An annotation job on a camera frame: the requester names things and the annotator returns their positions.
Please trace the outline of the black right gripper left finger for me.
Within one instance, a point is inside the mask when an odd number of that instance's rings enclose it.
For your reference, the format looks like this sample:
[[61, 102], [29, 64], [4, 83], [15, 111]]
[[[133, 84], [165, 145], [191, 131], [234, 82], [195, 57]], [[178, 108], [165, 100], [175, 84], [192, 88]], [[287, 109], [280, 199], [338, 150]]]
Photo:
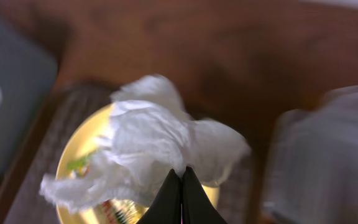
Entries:
[[137, 224], [180, 224], [181, 180], [173, 169], [166, 176], [155, 200]]

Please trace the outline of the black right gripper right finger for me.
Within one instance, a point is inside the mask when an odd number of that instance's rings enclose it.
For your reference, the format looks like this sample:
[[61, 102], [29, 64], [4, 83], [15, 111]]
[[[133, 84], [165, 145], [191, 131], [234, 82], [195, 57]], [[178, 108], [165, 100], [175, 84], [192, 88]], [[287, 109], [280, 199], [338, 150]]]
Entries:
[[181, 191], [183, 224], [226, 224], [209, 201], [191, 167], [186, 167], [183, 174]]

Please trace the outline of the white paper napkin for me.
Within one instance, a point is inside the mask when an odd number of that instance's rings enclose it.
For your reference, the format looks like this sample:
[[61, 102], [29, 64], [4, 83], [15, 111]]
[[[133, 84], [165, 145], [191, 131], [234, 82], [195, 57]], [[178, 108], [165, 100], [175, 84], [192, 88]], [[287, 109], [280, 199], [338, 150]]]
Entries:
[[147, 75], [111, 95], [111, 134], [98, 138], [89, 172], [80, 179], [45, 175], [40, 194], [75, 213], [107, 200], [148, 207], [169, 171], [191, 167], [201, 184], [217, 187], [233, 165], [250, 154], [246, 139], [212, 119], [194, 120], [173, 83]]

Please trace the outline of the colourful snack wrapper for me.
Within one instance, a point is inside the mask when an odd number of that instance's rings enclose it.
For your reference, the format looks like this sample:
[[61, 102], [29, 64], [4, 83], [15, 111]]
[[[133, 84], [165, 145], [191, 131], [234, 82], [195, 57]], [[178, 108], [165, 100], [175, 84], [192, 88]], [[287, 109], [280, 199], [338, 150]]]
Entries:
[[[86, 155], [68, 163], [67, 168], [74, 178], [87, 175], [90, 171], [89, 159], [90, 155]], [[110, 200], [95, 206], [93, 210], [99, 223], [128, 224], [124, 212], [118, 209]]]

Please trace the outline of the clear plastic waste bin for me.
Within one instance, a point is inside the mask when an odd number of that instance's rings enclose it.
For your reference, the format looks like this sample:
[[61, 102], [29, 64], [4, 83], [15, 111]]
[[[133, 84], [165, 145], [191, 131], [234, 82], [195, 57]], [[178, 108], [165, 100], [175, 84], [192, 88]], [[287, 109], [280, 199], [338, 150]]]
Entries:
[[279, 117], [266, 184], [274, 223], [358, 223], [358, 86]]

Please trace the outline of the grey dishwasher rack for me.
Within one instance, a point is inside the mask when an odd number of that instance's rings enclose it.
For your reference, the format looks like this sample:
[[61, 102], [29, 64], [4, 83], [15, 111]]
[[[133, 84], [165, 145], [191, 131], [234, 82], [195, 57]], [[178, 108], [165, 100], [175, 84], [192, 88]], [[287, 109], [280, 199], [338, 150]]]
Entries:
[[0, 19], [0, 178], [48, 95], [57, 63]]

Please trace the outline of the yellow plate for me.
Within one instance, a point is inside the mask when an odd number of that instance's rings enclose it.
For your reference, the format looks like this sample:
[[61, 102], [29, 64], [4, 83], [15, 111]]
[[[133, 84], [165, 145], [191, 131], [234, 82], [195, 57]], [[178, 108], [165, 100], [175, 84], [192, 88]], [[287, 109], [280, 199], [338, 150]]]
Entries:
[[[65, 146], [57, 167], [56, 178], [74, 178], [69, 169], [69, 163], [90, 155], [98, 148], [96, 138], [99, 135], [111, 135], [109, 127], [109, 114], [114, 108], [107, 105], [88, 117], [74, 132]], [[129, 200], [111, 200], [95, 208], [78, 213], [70, 213], [67, 209], [58, 206], [57, 214], [61, 224], [86, 223], [137, 223], [147, 211], [137, 203]]]

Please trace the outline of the dark brown serving tray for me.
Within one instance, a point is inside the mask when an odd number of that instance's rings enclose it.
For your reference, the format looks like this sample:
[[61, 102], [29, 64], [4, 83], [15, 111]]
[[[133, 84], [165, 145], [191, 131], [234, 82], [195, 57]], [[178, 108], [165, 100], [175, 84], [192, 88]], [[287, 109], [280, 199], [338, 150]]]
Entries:
[[0, 224], [58, 224], [56, 208], [39, 195], [42, 176], [56, 172], [71, 135], [96, 110], [106, 106], [119, 85], [77, 83], [52, 93], [0, 181]]

